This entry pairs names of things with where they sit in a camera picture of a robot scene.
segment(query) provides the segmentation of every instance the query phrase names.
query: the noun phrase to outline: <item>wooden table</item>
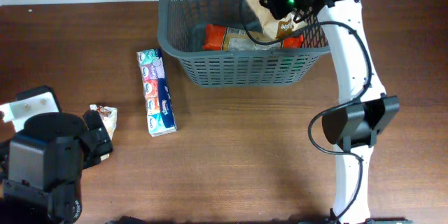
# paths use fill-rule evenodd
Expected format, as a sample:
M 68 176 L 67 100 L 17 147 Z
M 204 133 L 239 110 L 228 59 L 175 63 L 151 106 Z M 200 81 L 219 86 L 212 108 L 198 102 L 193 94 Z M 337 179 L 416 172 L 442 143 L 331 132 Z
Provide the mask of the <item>wooden table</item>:
M 448 223 L 448 0 L 363 0 L 377 71 L 401 110 L 370 168 L 374 217 Z M 79 223 L 268 221 L 326 215 L 334 157 L 307 138 L 337 103 L 329 55 L 286 87 L 202 89 L 179 62 L 166 68 L 179 132 L 152 138 L 136 51 L 156 48 L 157 3 L 0 7 L 0 103 L 52 86 L 64 111 L 118 108 L 115 152 L 85 170 Z M 13 135 L 1 124 L 0 139 Z M 325 147 L 320 123 L 317 139 Z

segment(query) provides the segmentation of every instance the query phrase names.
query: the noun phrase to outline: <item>cable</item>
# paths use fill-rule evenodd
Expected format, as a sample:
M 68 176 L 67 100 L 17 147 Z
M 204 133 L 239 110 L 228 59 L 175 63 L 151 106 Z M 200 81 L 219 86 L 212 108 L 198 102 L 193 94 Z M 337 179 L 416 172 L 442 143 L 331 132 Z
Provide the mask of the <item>cable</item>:
M 357 159 L 357 161 L 359 162 L 358 182 L 356 184 L 356 189 L 355 189 L 354 195 L 351 198 L 351 201 L 347 204 L 346 208 L 338 216 L 336 216 L 336 219 L 334 220 L 334 222 L 338 223 L 339 219 L 341 217 L 343 217 L 343 215 L 350 209 L 350 207 L 356 201 L 356 198 L 357 198 L 357 196 L 359 194 L 359 191 L 361 189 L 361 182 L 363 180 L 363 162 L 364 162 L 364 160 L 363 160 L 362 157 L 360 157 L 359 155 L 357 155 L 355 153 L 337 152 L 337 151 L 331 151 L 331 150 L 326 150 L 326 149 L 322 148 L 314 140 L 314 138 L 312 136 L 312 129 L 313 129 L 314 123 L 319 118 L 321 118 L 321 117 L 323 117 L 323 116 L 325 116 L 325 115 L 327 115 L 329 113 L 332 113 L 332 112 L 334 112 L 334 111 L 336 111 L 338 109 L 342 109 L 342 108 L 345 108 L 345 107 L 350 106 L 352 104 L 357 104 L 357 103 L 361 102 L 361 97 L 368 91 L 369 87 L 372 84 L 372 63 L 370 62 L 370 57 L 369 57 L 369 53 L 367 51 L 367 48 L 365 47 L 365 44 L 364 44 L 363 40 L 360 38 L 360 36 L 358 35 L 358 33 L 356 32 L 355 29 L 351 28 L 347 24 L 344 24 L 342 22 L 336 22 L 336 21 L 325 21 L 325 22 L 317 22 L 317 23 L 314 23 L 314 24 L 309 24 L 306 27 L 303 27 L 301 29 L 298 29 L 297 31 L 294 31 L 292 34 L 290 34 L 286 38 L 277 39 L 277 40 L 269 41 L 269 42 L 257 41 L 256 39 L 254 39 L 252 37 L 252 35 L 250 34 L 250 32 L 249 32 L 249 30 L 247 28 L 246 20 L 244 18 L 244 14 L 243 14 L 243 7 L 244 7 L 244 0 L 240 0 L 240 2 L 239 2 L 239 17 L 240 17 L 241 23 L 243 24 L 243 28 L 244 28 L 246 34 L 248 35 L 248 37 L 254 43 L 257 43 L 259 45 L 270 46 L 270 45 L 275 44 L 275 43 L 280 43 L 284 39 L 290 38 L 290 37 L 292 37 L 292 36 L 294 36 L 296 34 L 299 34 L 300 32 L 305 31 L 305 30 L 313 29 L 315 27 L 322 27 L 323 25 L 337 25 L 337 26 L 340 26 L 340 27 L 343 27 L 343 28 L 349 30 L 349 33 L 355 37 L 355 39 L 357 40 L 361 50 L 363 51 L 363 55 L 364 55 L 364 58 L 365 58 L 365 63 L 366 63 L 366 66 L 367 66 L 367 81 L 366 81 L 366 83 L 363 86 L 363 90 L 354 99 L 352 99 L 351 101 L 348 101 L 348 102 L 346 102 L 344 104 L 340 104 L 338 106 L 334 106 L 332 108 L 329 108 L 327 110 L 324 110 L 324 111 L 320 112 L 319 114 L 314 116 L 314 118 L 311 120 L 311 122 L 308 125 L 308 137 L 309 137 L 309 140 L 311 141 L 313 146 L 316 147 L 318 150 L 320 150 L 323 153 L 330 154 L 330 155 L 350 155 L 350 156 L 355 157 Z

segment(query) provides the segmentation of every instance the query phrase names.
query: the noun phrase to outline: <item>table surface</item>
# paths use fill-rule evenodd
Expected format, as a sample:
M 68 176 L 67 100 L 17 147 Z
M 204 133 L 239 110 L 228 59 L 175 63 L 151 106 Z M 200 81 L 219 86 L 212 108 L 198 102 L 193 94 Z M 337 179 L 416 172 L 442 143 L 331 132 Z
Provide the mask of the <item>table surface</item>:
M 448 223 L 448 0 L 363 6 L 375 67 L 401 105 L 372 156 L 372 215 Z M 83 172 L 79 223 L 327 215 L 335 161 L 310 144 L 307 126 L 337 104 L 331 57 L 290 86 L 203 89 L 166 56 L 179 131 L 153 138 L 136 52 L 158 47 L 157 28 L 157 3 L 0 7 L 0 104 L 49 85 L 65 112 L 118 108 L 115 152 Z M 320 123 L 314 131 L 329 148 Z M 0 141 L 12 135 L 1 123 Z

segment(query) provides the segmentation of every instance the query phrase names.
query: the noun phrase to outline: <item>crumpled wrapper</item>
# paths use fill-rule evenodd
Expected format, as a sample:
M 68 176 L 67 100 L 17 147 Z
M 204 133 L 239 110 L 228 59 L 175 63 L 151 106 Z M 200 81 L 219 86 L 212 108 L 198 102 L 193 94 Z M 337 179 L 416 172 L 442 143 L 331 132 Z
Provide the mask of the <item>crumpled wrapper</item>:
M 101 120 L 103 121 L 107 133 L 112 141 L 113 133 L 117 128 L 118 109 L 107 106 L 103 107 L 98 105 L 90 105 L 90 110 L 97 111 L 99 113 L 99 116 L 101 117 Z M 101 161 L 105 160 L 108 157 L 109 154 L 101 156 Z

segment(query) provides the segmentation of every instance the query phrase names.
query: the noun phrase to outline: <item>tissue box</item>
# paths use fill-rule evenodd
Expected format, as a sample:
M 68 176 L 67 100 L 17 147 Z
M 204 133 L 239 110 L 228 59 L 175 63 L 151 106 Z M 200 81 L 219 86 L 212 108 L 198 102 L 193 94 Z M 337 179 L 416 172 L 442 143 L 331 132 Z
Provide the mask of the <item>tissue box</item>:
M 149 134 L 156 137 L 176 132 L 177 126 L 163 68 L 162 51 L 155 49 L 138 52 L 137 60 L 143 81 Z

